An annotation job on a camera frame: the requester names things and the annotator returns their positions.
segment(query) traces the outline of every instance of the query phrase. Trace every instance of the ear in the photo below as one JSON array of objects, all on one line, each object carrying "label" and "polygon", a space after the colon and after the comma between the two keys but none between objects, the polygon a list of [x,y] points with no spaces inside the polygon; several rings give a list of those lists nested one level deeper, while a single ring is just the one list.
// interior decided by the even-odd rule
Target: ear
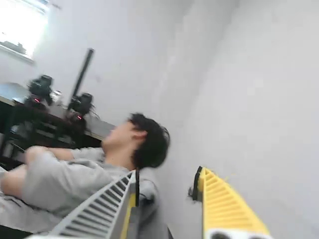
[{"label": "ear", "polygon": [[147,134],[146,131],[134,131],[133,138],[137,140],[145,139]]}]

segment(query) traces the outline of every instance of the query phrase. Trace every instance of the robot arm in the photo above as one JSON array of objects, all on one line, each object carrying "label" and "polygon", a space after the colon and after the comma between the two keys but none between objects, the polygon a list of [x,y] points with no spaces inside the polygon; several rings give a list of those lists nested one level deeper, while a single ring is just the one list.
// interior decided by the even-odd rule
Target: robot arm
[{"label": "robot arm", "polygon": [[204,239],[272,239],[244,199],[209,169],[198,168],[189,196],[202,202]]}]

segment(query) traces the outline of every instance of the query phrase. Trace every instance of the black equipment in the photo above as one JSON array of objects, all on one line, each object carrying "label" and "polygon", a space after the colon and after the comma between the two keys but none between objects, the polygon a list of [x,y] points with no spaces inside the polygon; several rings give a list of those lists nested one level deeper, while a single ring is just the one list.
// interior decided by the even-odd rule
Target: black equipment
[{"label": "black equipment", "polygon": [[86,121],[84,119],[84,115],[86,115],[92,107],[93,96],[89,93],[83,93],[81,96],[77,96],[77,93],[79,91],[85,72],[92,59],[93,53],[94,50],[90,48],[86,55],[82,71],[80,72],[79,78],[75,85],[72,98],[68,106],[68,113],[66,115],[66,117],[68,118],[68,120],[70,120],[71,123],[76,123],[83,129],[86,128]]},{"label": "black equipment", "polygon": [[50,96],[52,81],[52,77],[47,75],[42,75],[40,78],[30,81],[28,84],[30,95],[24,103],[27,106],[45,110],[44,100],[49,106],[52,104],[52,98]]}]

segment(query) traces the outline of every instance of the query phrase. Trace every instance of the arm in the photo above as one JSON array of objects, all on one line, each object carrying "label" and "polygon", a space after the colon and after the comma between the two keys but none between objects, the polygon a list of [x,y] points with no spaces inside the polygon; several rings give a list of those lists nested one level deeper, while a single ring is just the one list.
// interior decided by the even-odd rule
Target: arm
[{"label": "arm", "polygon": [[22,186],[27,173],[29,164],[34,161],[38,155],[50,151],[59,160],[72,160],[73,155],[70,149],[65,148],[47,148],[42,146],[33,146],[25,152],[25,165],[21,165],[9,172],[6,172],[0,182],[1,190],[6,195],[21,198]]},{"label": "arm", "polygon": [[26,165],[20,165],[19,167],[6,172],[1,179],[1,190],[6,195],[15,196],[21,198],[22,186],[26,176]]},{"label": "arm", "polygon": [[68,148],[47,148],[43,146],[33,146],[28,148],[25,152],[25,163],[29,164],[35,160],[38,155],[47,151],[52,152],[58,160],[69,161],[74,159],[71,150]]}]

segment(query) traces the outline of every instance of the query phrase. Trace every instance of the bright window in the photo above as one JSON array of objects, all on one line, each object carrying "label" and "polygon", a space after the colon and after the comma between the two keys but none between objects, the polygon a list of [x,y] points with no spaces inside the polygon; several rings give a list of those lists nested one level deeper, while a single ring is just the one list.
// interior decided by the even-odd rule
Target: bright window
[{"label": "bright window", "polygon": [[46,0],[0,0],[0,44],[31,57],[47,23]]}]

